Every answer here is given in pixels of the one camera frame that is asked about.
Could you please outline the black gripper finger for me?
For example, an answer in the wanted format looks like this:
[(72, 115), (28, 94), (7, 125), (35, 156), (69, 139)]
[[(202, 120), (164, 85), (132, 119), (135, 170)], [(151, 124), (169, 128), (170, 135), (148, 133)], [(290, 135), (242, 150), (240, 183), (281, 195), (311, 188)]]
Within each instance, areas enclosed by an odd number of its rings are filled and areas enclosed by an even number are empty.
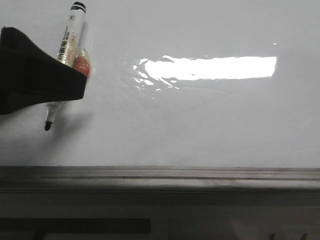
[(42, 103), (80, 100), (86, 83), (84, 74), (42, 51), (20, 30), (1, 29), (1, 115)]

